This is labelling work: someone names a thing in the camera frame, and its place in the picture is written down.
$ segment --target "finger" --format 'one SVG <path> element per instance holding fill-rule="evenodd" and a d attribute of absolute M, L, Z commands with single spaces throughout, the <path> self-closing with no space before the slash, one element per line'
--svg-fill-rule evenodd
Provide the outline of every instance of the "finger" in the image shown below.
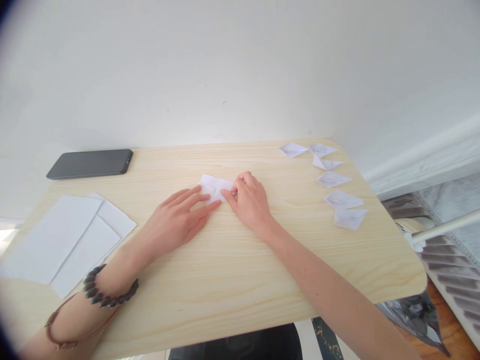
<path fill-rule="evenodd" d="M 221 203 L 222 203 L 221 200 L 214 201 L 208 205 L 202 206 L 201 208 L 198 208 L 197 210 L 192 211 L 190 214 L 193 219 L 200 219 L 205 215 L 210 214 L 210 212 L 212 212 L 216 208 L 218 208 Z"/>
<path fill-rule="evenodd" d="M 198 202 L 201 201 L 206 201 L 210 199 L 210 194 L 200 194 L 198 192 L 190 195 L 188 199 L 186 199 L 184 202 L 181 203 L 182 207 L 185 207 L 185 209 L 190 210 L 190 208 L 195 205 Z"/>
<path fill-rule="evenodd" d="M 192 240 L 195 235 L 199 233 L 200 230 L 205 226 L 207 223 L 207 220 L 209 219 L 210 214 L 205 215 L 204 217 L 201 217 L 198 219 L 195 225 L 193 225 L 191 228 L 188 229 L 185 235 L 185 242 L 188 243 L 190 240 Z"/>
<path fill-rule="evenodd" d="M 252 175 L 250 171 L 242 172 L 238 175 L 238 179 L 245 181 L 248 186 L 253 186 L 258 183 L 257 178 Z"/>
<path fill-rule="evenodd" d="M 225 189 L 222 189 L 220 190 L 221 194 L 223 195 L 223 197 L 228 201 L 228 203 L 230 204 L 230 207 L 233 211 L 235 211 L 235 209 L 237 208 L 237 206 L 239 205 L 239 203 L 237 202 L 237 199 L 235 199 L 235 196 L 228 190 L 225 190 Z"/>
<path fill-rule="evenodd" d="M 245 189 L 246 187 L 247 187 L 247 184 L 244 183 L 243 180 L 241 180 L 237 177 L 237 179 L 235 180 L 235 182 L 233 183 L 233 185 L 231 187 L 231 192 L 232 193 L 238 193 L 239 190 Z"/>
<path fill-rule="evenodd" d="M 184 192 L 182 195 L 180 195 L 175 200 L 173 200 L 170 204 L 172 205 L 181 204 L 185 201 L 185 199 L 188 199 L 192 194 L 198 193 L 201 189 L 202 187 L 200 185 L 197 185 L 194 188 Z"/>
<path fill-rule="evenodd" d="M 177 191 L 176 193 L 174 193 L 173 195 L 171 195 L 167 200 L 165 200 L 164 202 L 162 202 L 161 204 L 162 205 L 167 205 L 167 204 L 170 204 L 172 201 L 174 201 L 176 198 L 178 198 L 180 195 L 182 194 L 185 194 L 187 191 L 189 191 L 190 189 L 183 189 L 183 190 L 180 190 L 180 191 Z"/>

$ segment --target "smartphone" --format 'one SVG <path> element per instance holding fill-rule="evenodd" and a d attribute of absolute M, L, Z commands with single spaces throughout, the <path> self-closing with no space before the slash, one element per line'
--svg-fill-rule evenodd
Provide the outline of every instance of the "smartphone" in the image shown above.
<path fill-rule="evenodd" d="M 130 149 L 66 152 L 46 177 L 59 180 L 125 174 L 133 154 Z"/>

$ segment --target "plastic bag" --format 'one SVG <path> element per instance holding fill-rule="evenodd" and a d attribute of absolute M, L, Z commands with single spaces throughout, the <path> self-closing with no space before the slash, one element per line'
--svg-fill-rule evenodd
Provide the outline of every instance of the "plastic bag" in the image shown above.
<path fill-rule="evenodd" d="M 440 335 L 439 314 L 426 290 L 376 306 L 392 323 L 450 357 Z"/>

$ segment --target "hand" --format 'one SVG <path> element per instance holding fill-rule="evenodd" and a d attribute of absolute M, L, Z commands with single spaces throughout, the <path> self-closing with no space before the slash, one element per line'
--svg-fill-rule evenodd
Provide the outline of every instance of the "hand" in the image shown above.
<path fill-rule="evenodd" d="M 236 192 L 238 192 L 238 200 L 232 195 Z M 258 237 L 261 238 L 268 227 L 275 223 L 270 213 L 264 186 L 250 171 L 238 175 L 231 192 L 222 190 L 221 194 L 240 221 Z"/>
<path fill-rule="evenodd" d="M 198 202 L 210 199 L 209 194 L 199 194 L 201 186 L 183 189 L 162 202 L 132 239 L 147 261 L 172 252 L 188 243 L 204 227 L 210 212 L 219 207 L 220 200 L 190 211 Z"/>

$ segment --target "wooden table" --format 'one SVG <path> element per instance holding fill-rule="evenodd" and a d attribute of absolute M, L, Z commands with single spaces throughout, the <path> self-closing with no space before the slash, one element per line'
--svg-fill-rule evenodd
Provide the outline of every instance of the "wooden table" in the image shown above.
<path fill-rule="evenodd" d="M 316 182 L 324 170 L 312 166 L 307 152 L 283 155 L 278 148 L 287 141 L 145 148 L 133 150 L 125 175 L 54 181 L 6 255 L 61 195 L 99 193 L 138 223 L 132 236 L 159 203 L 198 184 L 202 174 L 233 181 L 250 170 L 263 183 L 273 216 L 372 302 L 422 292 L 423 266 L 345 152 L 329 140 L 295 142 L 338 149 L 326 159 L 344 161 L 335 172 L 353 180 L 335 189 L 362 198 L 359 209 L 368 209 L 358 231 L 333 226 L 334 211 L 322 197 L 334 189 Z M 227 203 L 193 241 L 152 264 L 140 282 L 94 359 L 144 354 L 316 315 L 281 262 Z M 4 328 L 21 347 L 62 300 L 48 285 L 1 279 L 0 286 Z"/>

